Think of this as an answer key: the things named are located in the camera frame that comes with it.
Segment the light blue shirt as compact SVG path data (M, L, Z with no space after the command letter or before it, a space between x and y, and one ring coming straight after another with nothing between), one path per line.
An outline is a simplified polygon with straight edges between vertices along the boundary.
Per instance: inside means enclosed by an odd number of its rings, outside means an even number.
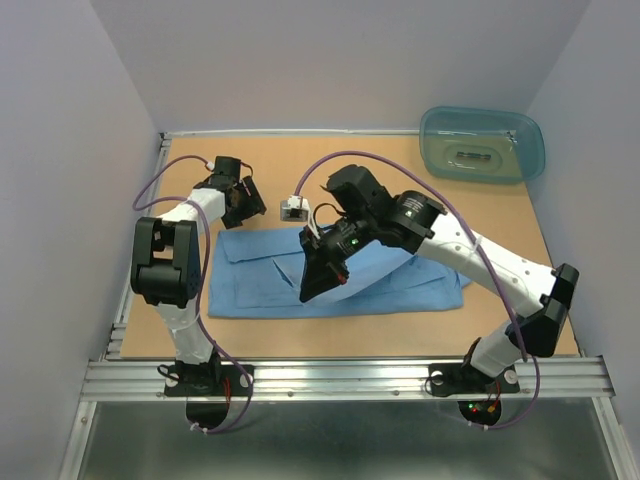
M222 231L209 281L211 317L300 319L448 311L470 279L432 260L373 242L348 259L348 282L299 299L304 254L296 228Z

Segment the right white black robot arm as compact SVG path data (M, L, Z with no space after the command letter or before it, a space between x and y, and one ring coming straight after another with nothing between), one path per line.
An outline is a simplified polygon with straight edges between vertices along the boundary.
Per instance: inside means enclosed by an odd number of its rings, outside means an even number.
M345 284L347 260L377 242L454 269L503 300L507 323L477 340L460 366L466 387L484 389L521 357L554 355L578 284L576 267L527 260L474 232L443 201L415 190L390 194L363 166L341 168L324 189L341 213L324 228L309 219L299 233L301 301Z

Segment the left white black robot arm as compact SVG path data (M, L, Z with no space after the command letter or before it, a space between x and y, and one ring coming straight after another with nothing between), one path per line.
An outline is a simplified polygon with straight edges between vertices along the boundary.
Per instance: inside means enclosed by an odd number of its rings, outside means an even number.
M155 183L169 167L185 160L203 164L208 176L186 196L159 197L143 204L137 195L132 208L146 211L161 203L175 206L159 216L142 216L134 227L130 286L159 313L175 348L171 365L158 367L172 395L211 394L228 384L221 354L203 324L201 296L212 249L211 225L221 221L227 229L240 227L266 206L253 175L244 176L244 161L218 156L209 161L184 155L170 161L151 180Z

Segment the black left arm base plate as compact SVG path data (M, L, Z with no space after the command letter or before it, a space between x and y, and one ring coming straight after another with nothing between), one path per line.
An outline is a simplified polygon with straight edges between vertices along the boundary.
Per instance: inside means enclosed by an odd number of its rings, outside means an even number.
M248 381L233 365L160 364L157 373L164 379L164 395L187 397L246 397Z

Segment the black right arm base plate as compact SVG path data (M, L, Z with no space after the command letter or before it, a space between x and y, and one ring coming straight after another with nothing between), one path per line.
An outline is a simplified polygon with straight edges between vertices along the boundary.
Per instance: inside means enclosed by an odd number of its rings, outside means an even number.
M431 363L428 366L425 389L429 394L442 398L452 395L520 392L514 367L509 367L497 378L492 378L461 362Z

